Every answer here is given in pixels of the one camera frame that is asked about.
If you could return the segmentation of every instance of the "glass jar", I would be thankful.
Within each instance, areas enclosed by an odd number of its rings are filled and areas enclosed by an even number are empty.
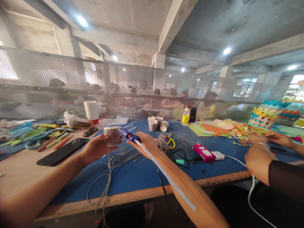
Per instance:
[[[185,105],[184,112],[183,112],[183,117],[181,118],[181,124],[183,126],[187,126],[190,118],[190,105]]]

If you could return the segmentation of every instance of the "bracelet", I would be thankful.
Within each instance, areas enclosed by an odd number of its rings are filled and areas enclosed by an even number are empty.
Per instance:
[[[267,146],[268,147],[268,149],[270,149],[270,147],[267,145],[267,144],[264,144],[264,143],[259,143],[259,142],[254,142],[253,144],[255,144],[255,143],[258,143],[258,144],[262,144],[262,145],[264,145],[264,146]]]

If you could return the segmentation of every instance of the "teal scissors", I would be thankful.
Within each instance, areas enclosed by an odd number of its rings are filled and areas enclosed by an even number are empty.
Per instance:
[[[41,142],[44,138],[48,137],[50,134],[52,134],[52,131],[44,132],[39,135],[35,135],[33,137],[27,138],[25,141],[27,143],[25,144],[26,149],[38,149],[42,146]]]

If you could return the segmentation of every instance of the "black sleeve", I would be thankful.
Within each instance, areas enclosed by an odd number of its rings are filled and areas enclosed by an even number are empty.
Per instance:
[[[304,204],[304,168],[273,160],[268,177],[271,188]]]

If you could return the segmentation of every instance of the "wooden table edge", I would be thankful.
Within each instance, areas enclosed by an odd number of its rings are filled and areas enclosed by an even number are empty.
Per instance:
[[[302,165],[304,164],[304,160],[290,162],[289,164],[293,165]],[[215,177],[209,177],[204,179],[196,180],[195,182],[201,187],[214,186],[222,183],[233,182],[237,180],[242,180],[251,177],[250,171],[241,171],[237,173],[225,174]],[[165,185],[165,190],[167,194],[172,193],[172,188],[170,185]],[[107,203],[104,207],[117,206],[120,204],[127,204],[131,202],[136,202],[140,200],[155,198],[159,196],[163,196],[164,191],[161,186],[154,188],[147,188],[132,192],[120,193],[116,195],[112,195],[108,197]],[[99,198],[91,199],[91,204],[98,201]],[[87,211],[95,210],[96,205],[90,205],[86,200],[81,200],[72,203],[59,204],[46,207],[39,216],[33,221],[41,222],[49,219],[59,218],[67,215],[78,214]],[[102,204],[100,203],[97,207],[98,209],[102,208]]]

